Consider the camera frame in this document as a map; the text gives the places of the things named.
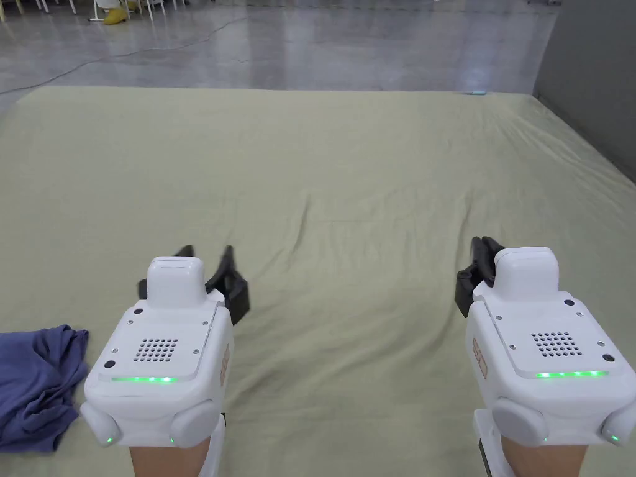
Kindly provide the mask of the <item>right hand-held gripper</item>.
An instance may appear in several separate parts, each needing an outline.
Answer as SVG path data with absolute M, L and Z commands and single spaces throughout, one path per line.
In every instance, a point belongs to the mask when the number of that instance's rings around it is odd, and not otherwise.
M 635 372 L 588 308 L 560 289 L 547 247 L 471 239 L 455 303 L 484 407 L 473 428 L 488 476 L 513 476 L 504 436 L 525 447 L 626 447 Z

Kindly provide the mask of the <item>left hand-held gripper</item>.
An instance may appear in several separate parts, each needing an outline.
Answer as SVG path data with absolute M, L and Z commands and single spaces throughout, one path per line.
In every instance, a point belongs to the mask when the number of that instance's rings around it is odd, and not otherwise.
M 156 257 L 84 382 L 81 415 L 102 447 L 192 448 L 210 439 L 201 476 L 217 476 L 234 326 L 250 310 L 228 245 L 206 279 L 194 246 Z

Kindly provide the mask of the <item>person's left hand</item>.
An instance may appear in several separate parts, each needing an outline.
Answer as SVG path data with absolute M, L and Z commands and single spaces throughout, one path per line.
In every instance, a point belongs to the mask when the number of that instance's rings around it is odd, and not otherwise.
M 203 469 L 210 439 L 192 448 L 131 447 L 135 476 L 198 476 Z

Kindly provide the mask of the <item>person's right hand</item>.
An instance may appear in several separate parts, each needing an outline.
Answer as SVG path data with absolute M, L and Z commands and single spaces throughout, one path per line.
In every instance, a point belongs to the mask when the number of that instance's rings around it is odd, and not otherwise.
M 502 436 L 502 452 L 515 476 L 579 476 L 587 445 L 525 447 Z

